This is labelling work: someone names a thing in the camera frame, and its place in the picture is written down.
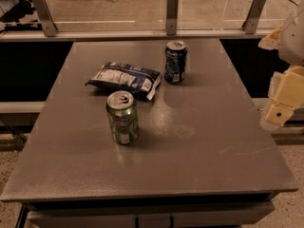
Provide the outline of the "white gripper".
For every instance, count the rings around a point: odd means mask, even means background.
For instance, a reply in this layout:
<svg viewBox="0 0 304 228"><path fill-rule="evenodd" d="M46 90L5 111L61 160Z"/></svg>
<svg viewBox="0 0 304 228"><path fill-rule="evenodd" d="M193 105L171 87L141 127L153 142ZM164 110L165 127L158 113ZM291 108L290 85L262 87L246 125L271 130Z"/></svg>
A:
<svg viewBox="0 0 304 228"><path fill-rule="evenodd" d="M258 46L278 49L279 58L290 65L283 73L275 72L271 78L268 101L262 109L259 124L265 130L282 127L304 104L304 1Z"/></svg>

